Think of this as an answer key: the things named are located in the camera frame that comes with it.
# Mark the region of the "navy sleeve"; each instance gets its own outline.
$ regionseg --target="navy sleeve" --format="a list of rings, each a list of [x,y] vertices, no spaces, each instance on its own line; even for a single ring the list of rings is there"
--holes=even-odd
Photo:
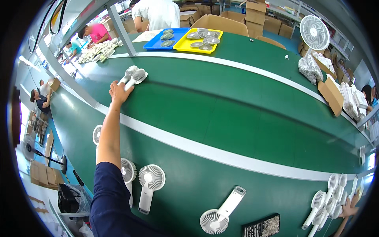
[[[94,236],[164,236],[132,214],[130,192],[120,169],[109,162],[96,166],[90,223]]]

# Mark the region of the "pink shirt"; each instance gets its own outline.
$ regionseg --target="pink shirt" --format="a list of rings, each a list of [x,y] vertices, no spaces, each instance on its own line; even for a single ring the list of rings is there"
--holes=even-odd
[[[97,23],[92,25],[92,33],[89,35],[91,36],[93,42],[96,43],[97,41],[101,40],[101,38],[103,38],[107,33],[108,30],[105,28],[105,26]],[[107,40],[112,40],[112,37],[109,34]]]

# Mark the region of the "black pedestal fan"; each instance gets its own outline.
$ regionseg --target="black pedestal fan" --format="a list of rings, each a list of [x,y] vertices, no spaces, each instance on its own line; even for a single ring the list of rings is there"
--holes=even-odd
[[[44,156],[41,152],[36,150],[34,148],[34,143],[35,143],[34,139],[29,134],[24,135],[21,145],[22,145],[22,152],[24,153],[25,159],[32,162],[34,161],[34,154],[37,154],[39,156],[45,157],[48,160],[51,160],[52,162],[60,164],[62,173],[66,174],[67,158],[65,155],[62,155],[62,158],[59,161],[51,159],[50,157]]]

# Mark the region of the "white shirt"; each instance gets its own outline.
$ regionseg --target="white shirt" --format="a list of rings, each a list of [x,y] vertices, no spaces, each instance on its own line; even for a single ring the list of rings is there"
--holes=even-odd
[[[132,8],[133,20],[136,17],[149,19],[149,30],[180,27],[180,11],[171,0],[140,0]]]

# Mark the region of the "hand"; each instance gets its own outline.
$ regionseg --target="hand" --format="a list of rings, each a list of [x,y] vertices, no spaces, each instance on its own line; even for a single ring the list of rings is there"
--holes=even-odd
[[[121,84],[117,85],[118,81],[114,81],[111,84],[111,89],[109,90],[109,94],[112,96],[111,108],[115,110],[120,110],[122,103],[128,98],[129,94],[133,91],[134,86],[129,88],[127,91],[124,91],[125,84],[121,82]]]

